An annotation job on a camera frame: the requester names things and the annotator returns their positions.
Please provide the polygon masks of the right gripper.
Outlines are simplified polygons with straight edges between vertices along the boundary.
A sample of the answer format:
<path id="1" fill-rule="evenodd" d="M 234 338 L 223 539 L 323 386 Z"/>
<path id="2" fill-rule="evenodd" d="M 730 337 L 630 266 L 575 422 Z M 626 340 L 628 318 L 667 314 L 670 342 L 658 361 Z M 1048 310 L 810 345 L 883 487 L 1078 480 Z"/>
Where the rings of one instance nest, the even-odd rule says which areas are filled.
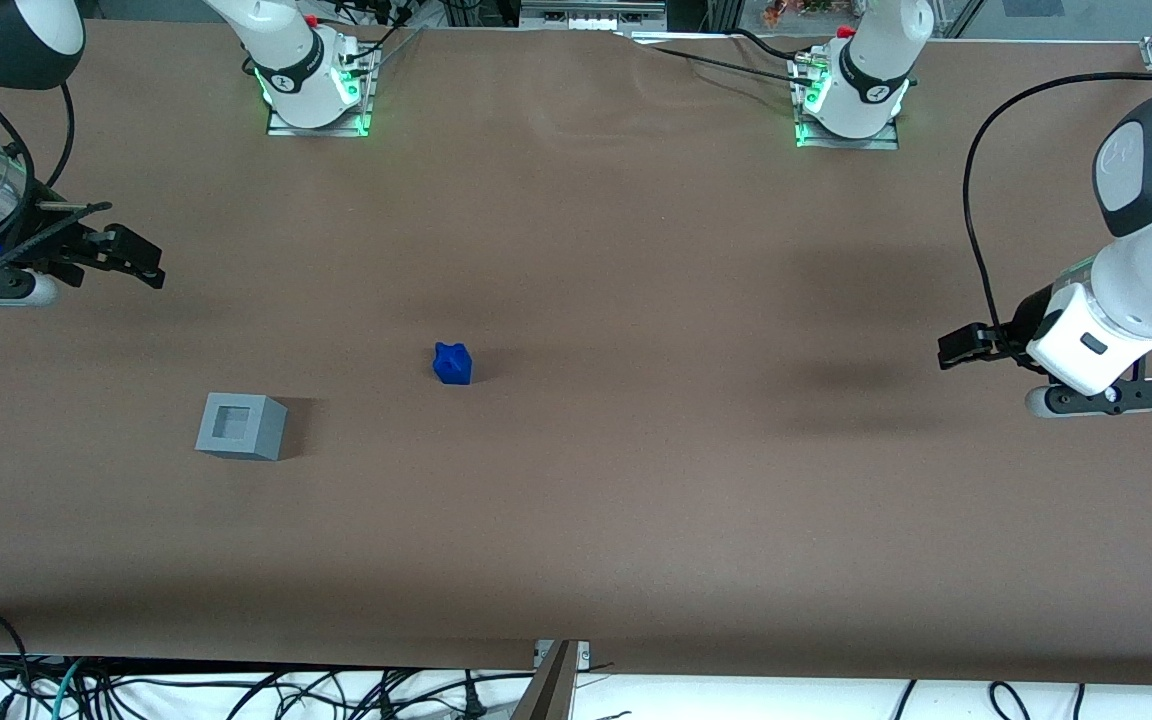
<path id="1" fill-rule="evenodd" d="M 56 200 L 35 177 L 32 158 L 20 150 L 0 150 L 0 258 L 8 255 L 12 265 L 41 263 L 61 251 L 67 241 L 84 233 L 78 209 L 46 211 L 41 200 Z M 161 290 L 166 272 L 162 250 L 126 225 L 106 225 L 103 232 L 86 232 L 90 266 L 136 278 L 152 290 Z M 81 264 L 54 260 L 56 281 L 79 288 L 84 281 Z"/>

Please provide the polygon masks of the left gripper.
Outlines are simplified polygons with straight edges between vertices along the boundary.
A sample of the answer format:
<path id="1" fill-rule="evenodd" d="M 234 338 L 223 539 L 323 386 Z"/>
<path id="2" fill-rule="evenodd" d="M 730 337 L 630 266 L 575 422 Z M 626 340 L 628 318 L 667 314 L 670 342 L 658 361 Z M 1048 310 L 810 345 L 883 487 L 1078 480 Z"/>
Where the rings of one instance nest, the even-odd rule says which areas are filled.
<path id="1" fill-rule="evenodd" d="M 938 338 L 938 367 L 1011 361 L 1018 365 L 1061 365 L 1068 350 L 1064 323 L 1079 300 L 1079 286 L 1047 285 L 1020 301 L 1011 314 L 1011 344 L 996 325 L 970 323 Z"/>

